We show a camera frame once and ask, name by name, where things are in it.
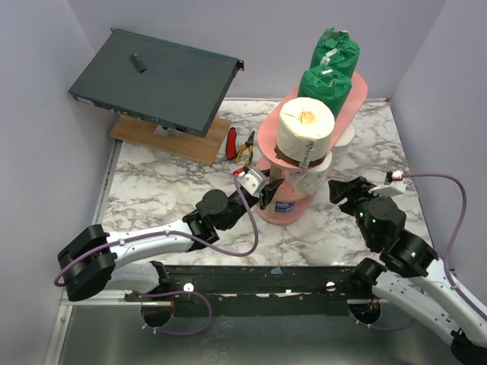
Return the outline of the blue roll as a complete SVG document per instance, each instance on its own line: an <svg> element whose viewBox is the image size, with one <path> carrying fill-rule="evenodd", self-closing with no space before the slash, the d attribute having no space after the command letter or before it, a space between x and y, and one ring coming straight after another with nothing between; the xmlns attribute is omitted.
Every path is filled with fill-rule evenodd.
<svg viewBox="0 0 487 365"><path fill-rule="evenodd" d="M293 198L277 198L275 201L275 212L283 214L293 212L298 208L303 198L303 196Z"/></svg>

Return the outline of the pink three-tier shelf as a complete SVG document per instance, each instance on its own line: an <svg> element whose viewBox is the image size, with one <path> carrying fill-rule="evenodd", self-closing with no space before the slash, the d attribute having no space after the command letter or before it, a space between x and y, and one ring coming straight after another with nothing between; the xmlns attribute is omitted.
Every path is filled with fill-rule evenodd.
<svg viewBox="0 0 487 365"><path fill-rule="evenodd" d="M289 100L294 99L298 94L299 86L294 86L291 91L282 99L277 107L267 116L259 127L257 134L257 145L261 153L261 158L257 162L257 168L260 170L271 170L272 177L285 177L286 171L299 171L299 169L289 163L279 160L274 151L278 123L279 112L282 106ZM361 105L368 95L368 86L360 76L355 72L352 76L352 90L350 91L345 104L343 105L332 133L330 147L333 148L338 141L348 124L353 120ZM303 196L303 200L298 208L290 213L276 213L275 201L277 198L293 198ZM310 207L316 195L306 195L300 192L295 192L289 184L284 181L279 187L272 203L264 210L258 209L256 213L265 221L275 225L287 225L299 220L304 212Z"/></svg>

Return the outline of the white floral paper towel roll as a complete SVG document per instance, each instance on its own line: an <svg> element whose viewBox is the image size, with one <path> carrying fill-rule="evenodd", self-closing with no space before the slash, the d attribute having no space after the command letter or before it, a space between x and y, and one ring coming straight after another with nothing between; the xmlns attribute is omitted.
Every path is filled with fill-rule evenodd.
<svg viewBox="0 0 487 365"><path fill-rule="evenodd" d="M324 161L316 167L308 170L286 171L285 181L295 192L312 195L324 184L332 160L333 153L329 152Z"/></svg>

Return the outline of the yellow handled pliers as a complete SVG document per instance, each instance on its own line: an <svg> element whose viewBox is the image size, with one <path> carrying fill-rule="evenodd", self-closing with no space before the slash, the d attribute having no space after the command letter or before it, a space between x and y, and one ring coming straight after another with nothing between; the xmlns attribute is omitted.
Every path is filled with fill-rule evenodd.
<svg viewBox="0 0 487 365"><path fill-rule="evenodd" d="M243 154L246 151L248 152L248 156L247 159L245 160L245 164L249 165L252 162L254 137L255 137L255 132L252 131L249 137L247 138L247 140L244 142L244 144L240 147L239 151L237 152L237 156L235 158L236 162L240 162L242 160Z"/></svg>

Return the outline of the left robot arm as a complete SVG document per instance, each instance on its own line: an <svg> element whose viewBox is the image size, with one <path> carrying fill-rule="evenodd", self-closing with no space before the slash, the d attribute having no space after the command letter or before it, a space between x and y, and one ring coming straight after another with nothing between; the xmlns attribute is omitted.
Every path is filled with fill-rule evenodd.
<svg viewBox="0 0 487 365"><path fill-rule="evenodd" d="M233 228L254 205L265 208L278 188L275 182L251 182L249 177L235 176L235 191L226 195L219 189L205 193L195 211L171 224L134 233L121 233L109 241L110 234L99 224L82 230L58 255L60 272L54 285L64 287L72 302L86 300L107 287L113 273L142 259L168 253L186 253L217 247L219 231Z"/></svg>

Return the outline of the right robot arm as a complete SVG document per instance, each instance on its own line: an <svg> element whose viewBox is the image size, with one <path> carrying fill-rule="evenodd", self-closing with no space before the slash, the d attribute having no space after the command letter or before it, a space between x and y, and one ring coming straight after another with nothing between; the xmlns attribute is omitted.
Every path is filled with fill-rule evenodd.
<svg viewBox="0 0 487 365"><path fill-rule="evenodd" d="M330 202L355 218L366 247L380 256L355 267L351 291L393 303L429 327L462 364L484 364L486 307L432 246L405 228L406 213L393 197L406 191L407 178L409 174L397 170L388 172L382 185L363 176L328 182Z"/></svg>

